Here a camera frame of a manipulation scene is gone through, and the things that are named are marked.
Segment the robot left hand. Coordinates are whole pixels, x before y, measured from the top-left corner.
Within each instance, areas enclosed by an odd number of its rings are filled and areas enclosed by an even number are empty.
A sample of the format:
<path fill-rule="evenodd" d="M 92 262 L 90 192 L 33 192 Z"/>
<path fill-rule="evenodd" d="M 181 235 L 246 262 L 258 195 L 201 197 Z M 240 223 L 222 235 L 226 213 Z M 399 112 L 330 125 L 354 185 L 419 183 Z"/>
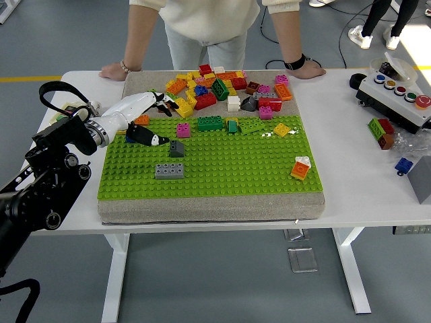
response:
<path fill-rule="evenodd" d="M 105 142 L 109 145 L 118 131 L 125 131 L 129 124 L 141 114 L 149 110 L 154 104 L 169 103 L 174 109 L 178 104 L 169 96 L 158 92 L 144 92 L 124 97 L 110 107 L 101 117 L 93 118 L 103 128 L 103 135 L 107 135 Z"/>

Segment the person's left hand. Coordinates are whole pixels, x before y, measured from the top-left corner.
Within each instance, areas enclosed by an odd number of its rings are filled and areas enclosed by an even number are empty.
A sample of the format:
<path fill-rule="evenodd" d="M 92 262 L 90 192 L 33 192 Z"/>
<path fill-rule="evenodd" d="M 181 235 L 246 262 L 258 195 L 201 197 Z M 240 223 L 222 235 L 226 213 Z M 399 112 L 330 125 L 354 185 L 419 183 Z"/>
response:
<path fill-rule="evenodd" d="M 290 71 L 290 75 L 297 79 L 312 79 L 325 74 L 326 70 L 315 61 L 306 61 L 301 68 Z"/>

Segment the person's right hand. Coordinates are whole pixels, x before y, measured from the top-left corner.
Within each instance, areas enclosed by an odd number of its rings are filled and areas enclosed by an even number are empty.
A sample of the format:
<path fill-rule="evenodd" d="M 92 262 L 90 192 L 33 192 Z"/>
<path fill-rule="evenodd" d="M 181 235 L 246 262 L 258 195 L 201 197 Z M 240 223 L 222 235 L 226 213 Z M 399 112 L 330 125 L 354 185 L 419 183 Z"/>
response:
<path fill-rule="evenodd" d="M 119 62 L 115 62 L 103 66 L 98 75 L 101 78 L 111 79 L 114 81 L 124 81 L 127 77 L 127 72 L 121 67 Z"/>

